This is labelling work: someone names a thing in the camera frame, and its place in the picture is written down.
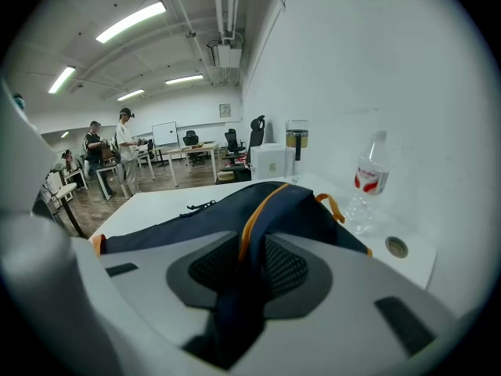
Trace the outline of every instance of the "white shirt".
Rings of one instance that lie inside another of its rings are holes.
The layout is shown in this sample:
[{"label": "white shirt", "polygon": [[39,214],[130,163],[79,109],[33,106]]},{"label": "white shirt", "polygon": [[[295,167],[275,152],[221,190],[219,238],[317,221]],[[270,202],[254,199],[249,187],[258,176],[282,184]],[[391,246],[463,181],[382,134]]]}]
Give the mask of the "white shirt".
[{"label": "white shirt", "polygon": [[131,133],[129,132],[127,125],[119,123],[117,125],[117,145],[120,150],[120,156],[125,161],[132,161],[137,158],[135,146],[122,146],[121,144],[125,142],[133,142]]}]

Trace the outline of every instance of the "plastic bottle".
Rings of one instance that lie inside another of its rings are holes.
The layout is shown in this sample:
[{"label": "plastic bottle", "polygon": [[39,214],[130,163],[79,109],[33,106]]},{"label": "plastic bottle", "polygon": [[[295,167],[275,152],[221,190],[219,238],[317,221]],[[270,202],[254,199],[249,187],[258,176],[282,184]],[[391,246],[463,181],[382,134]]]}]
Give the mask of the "plastic bottle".
[{"label": "plastic bottle", "polygon": [[384,146],[386,131],[375,131],[370,143],[359,157],[355,172],[354,193],[346,213],[356,234],[364,233],[384,190],[389,175],[389,160]]}]

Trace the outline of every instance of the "wooden floor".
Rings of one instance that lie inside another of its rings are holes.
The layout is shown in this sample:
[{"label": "wooden floor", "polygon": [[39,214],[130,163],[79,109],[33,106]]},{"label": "wooden floor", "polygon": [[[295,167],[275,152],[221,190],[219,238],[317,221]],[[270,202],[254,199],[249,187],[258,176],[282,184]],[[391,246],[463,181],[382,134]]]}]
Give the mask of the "wooden floor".
[{"label": "wooden floor", "polygon": [[[157,167],[157,164],[152,163],[155,180],[151,179],[150,169],[147,165],[138,168],[139,189],[141,192],[214,185],[210,158],[205,161],[205,164],[197,164],[192,167],[191,174],[188,173],[186,168],[186,161],[173,161],[173,165],[175,178],[178,181],[177,187],[174,186],[172,181],[171,169],[168,164],[165,167]],[[109,201],[103,199],[99,189],[99,182],[93,176],[90,183],[88,183],[88,191],[79,190],[73,192],[74,198],[68,202],[74,217],[87,237],[90,237],[127,200],[116,176],[110,181],[112,174],[115,175],[113,172],[107,172],[108,184],[117,194],[112,196]],[[77,236],[77,231],[63,208],[59,210],[58,215],[66,226],[68,233],[71,236]]]}]

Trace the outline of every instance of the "office chair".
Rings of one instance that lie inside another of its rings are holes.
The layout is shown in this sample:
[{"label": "office chair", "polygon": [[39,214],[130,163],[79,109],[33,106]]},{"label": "office chair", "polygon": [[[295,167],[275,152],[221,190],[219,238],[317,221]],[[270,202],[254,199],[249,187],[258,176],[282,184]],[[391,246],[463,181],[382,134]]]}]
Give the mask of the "office chair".
[{"label": "office chair", "polygon": [[[189,130],[186,131],[186,136],[182,137],[183,142],[187,146],[192,146],[192,145],[197,145],[198,144],[198,135],[193,131]],[[188,154],[188,162],[191,162],[191,165],[195,167],[195,164],[197,162],[201,163],[202,165],[205,164],[204,156],[202,152],[198,152],[195,154]]]},{"label": "office chair", "polygon": [[[244,164],[234,164],[229,167],[221,168],[218,173],[218,180],[216,184],[227,184],[227,183],[239,183],[241,181],[251,180],[251,170],[247,168],[251,163],[251,147],[260,146],[265,138],[265,116],[259,116],[255,118],[251,123],[250,127],[252,131],[250,133],[249,149],[247,150],[247,156],[245,158]],[[230,160],[235,160],[238,156],[227,157]]]},{"label": "office chair", "polygon": [[[228,141],[228,146],[226,147],[226,149],[228,152],[231,152],[233,156],[238,156],[239,152],[245,150],[243,146],[238,146],[235,129],[230,128],[228,132],[225,132],[225,137]],[[234,165],[235,159],[231,159],[230,162]]]}]

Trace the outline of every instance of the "fluorescent light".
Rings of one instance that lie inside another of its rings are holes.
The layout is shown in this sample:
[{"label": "fluorescent light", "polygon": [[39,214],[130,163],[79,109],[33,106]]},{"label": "fluorescent light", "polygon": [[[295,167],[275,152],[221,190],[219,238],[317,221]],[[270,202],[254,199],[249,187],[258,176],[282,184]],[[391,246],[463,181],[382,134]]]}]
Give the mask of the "fluorescent light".
[{"label": "fluorescent light", "polygon": [[100,36],[96,38],[101,43],[108,42],[113,36],[117,36],[122,31],[127,28],[136,25],[137,23],[144,21],[151,16],[156,16],[160,13],[165,13],[165,5],[163,2],[158,2],[145,9],[140,9],[137,13],[131,14],[130,16],[124,18],[122,21],[118,21],[112,27],[106,29]]},{"label": "fluorescent light", "polygon": [[56,79],[56,82],[54,82],[54,85],[51,87],[49,90],[49,93],[56,93],[57,89],[61,87],[61,85],[66,81],[66,79],[75,71],[75,67],[66,67],[66,69],[63,71],[63,73],[59,76],[59,78]]},{"label": "fluorescent light", "polygon": [[125,95],[125,96],[119,97],[117,100],[118,100],[119,102],[121,102],[122,100],[126,100],[126,99],[128,99],[129,97],[133,97],[133,96],[135,96],[135,95],[138,95],[139,93],[144,93],[144,89],[138,89],[137,91],[131,92],[131,93],[129,93],[128,95]]},{"label": "fluorescent light", "polygon": [[203,75],[192,75],[191,77],[184,77],[184,78],[173,79],[171,81],[166,81],[165,83],[167,85],[177,84],[178,82],[192,81],[193,79],[202,79],[203,77],[204,77]]}]

